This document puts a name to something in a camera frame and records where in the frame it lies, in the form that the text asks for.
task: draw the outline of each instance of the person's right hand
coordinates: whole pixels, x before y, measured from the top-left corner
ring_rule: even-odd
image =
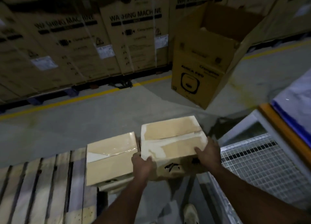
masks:
[[[210,173],[216,172],[221,168],[221,156],[220,156],[220,147],[217,142],[207,138],[207,145],[203,151],[198,147],[194,147],[194,150],[200,160],[200,163],[205,166]]]

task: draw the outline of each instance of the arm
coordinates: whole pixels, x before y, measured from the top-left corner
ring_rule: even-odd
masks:
[[[151,157],[143,160],[139,153],[132,157],[134,179],[119,197],[103,211],[93,224],[133,224],[137,209],[152,169]]]
[[[220,147],[208,137],[201,151],[194,148],[202,165],[215,177],[241,221],[247,223],[311,223],[304,211],[254,187],[221,165]]]

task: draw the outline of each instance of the shoe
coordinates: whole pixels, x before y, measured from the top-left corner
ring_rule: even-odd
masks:
[[[187,204],[184,208],[185,224],[199,224],[199,216],[193,204]]]

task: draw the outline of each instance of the person's left hand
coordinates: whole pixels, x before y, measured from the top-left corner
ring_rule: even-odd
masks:
[[[145,161],[140,157],[140,153],[134,153],[132,156],[134,179],[147,184],[148,176],[152,170],[152,158],[148,157]]]

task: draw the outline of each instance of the hand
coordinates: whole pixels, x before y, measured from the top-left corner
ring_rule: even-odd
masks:
[[[147,185],[148,176],[153,166],[151,157],[148,157],[145,161],[140,157],[140,153],[134,153],[132,163],[134,179]]]
[[[207,138],[207,145],[203,151],[201,151],[198,147],[195,147],[194,150],[200,160],[200,163],[205,166],[210,173],[213,174],[222,167],[220,147],[217,142],[211,139],[211,137]]]

